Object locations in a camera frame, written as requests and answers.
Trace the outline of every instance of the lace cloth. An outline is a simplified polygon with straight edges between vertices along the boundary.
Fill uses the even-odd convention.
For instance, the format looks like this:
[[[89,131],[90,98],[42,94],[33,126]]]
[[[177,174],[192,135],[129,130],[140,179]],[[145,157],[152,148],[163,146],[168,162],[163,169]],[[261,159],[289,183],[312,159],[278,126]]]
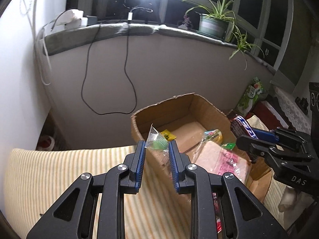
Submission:
[[[293,96],[277,86],[274,86],[273,88],[275,92],[274,95],[278,99],[279,106],[281,107],[282,111],[289,119],[291,124],[294,126],[294,128],[297,131],[304,132],[310,135],[311,121],[297,106]]]

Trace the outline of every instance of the cardboard box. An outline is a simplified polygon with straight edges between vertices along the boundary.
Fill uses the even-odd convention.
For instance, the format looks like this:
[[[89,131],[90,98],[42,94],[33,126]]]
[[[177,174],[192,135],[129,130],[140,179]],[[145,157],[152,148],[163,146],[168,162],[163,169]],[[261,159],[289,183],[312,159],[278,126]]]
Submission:
[[[185,94],[175,96],[144,109],[137,111],[131,117],[131,131],[133,139],[146,140],[150,126],[161,132],[168,129],[177,138],[175,139],[181,153],[187,152],[190,160],[206,130],[219,129],[223,134],[223,143],[236,142],[230,131],[228,118],[200,95]],[[233,149],[240,157],[249,160],[244,151],[237,147]],[[178,202],[190,212],[190,196],[178,195],[171,180],[169,167],[163,164],[163,154],[147,149],[146,164],[151,165],[159,179],[170,190],[172,197],[179,197]],[[263,202],[272,179],[270,168],[260,158],[251,167],[246,186]]]

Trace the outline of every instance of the green flower pot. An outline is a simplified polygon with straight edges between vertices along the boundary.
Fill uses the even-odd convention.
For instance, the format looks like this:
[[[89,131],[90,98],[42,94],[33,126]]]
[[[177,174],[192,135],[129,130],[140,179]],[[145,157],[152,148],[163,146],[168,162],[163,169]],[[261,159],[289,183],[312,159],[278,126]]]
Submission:
[[[206,18],[207,14],[200,15],[199,31],[224,39],[228,28],[228,22],[215,19],[212,17]]]

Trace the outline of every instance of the spider plant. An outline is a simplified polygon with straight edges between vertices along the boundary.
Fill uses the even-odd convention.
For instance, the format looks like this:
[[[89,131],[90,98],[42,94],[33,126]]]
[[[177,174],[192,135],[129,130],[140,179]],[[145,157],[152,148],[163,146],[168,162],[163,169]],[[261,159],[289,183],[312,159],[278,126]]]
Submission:
[[[193,0],[183,0],[183,2],[186,1],[196,4],[196,6],[188,9],[185,12],[186,15],[195,8],[202,8],[208,12],[208,15],[205,18],[211,17],[225,22],[235,23],[235,13],[233,11],[227,10],[228,6],[234,2],[233,0],[229,0],[228,2],[226,2],[227,0],[222,0],[222,2],[220,0],[217,0],[217,5],[215,5],[212,0],[208,0],[211,4],[211,6],[209,7],[199,4]]]
[[[255,44],[251,44],[251,43],[248,43],[247,42],[247,32],[246,34],[242,34],[239,30],[239,28],[234,25],[236,30],[235,32],[233,32],[236,40],[237,40],[237,49],[232,53],[232,55],[229,57],[229,60],[232,59],[234,57],[234,55],[236,55],[238,52],[242,53],[244,55],[244,53],[246,51],[249,51],[251,50],[253,47],[257,47],[261,50],[261,48]],[[246,57],[245,58],[245,61],[246,61],[246,67],[245,67],[245,70],[247,68],[247,59]]]

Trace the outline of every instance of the pink snack package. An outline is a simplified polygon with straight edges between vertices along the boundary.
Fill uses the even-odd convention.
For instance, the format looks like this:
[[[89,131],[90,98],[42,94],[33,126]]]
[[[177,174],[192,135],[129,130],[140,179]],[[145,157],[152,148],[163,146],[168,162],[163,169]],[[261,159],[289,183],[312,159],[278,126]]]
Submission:
[[[206,142],[195,164],[213,174],[223,175],[225,172],[232,172],[244,184],[248,177],[247,161],[212,141]]]

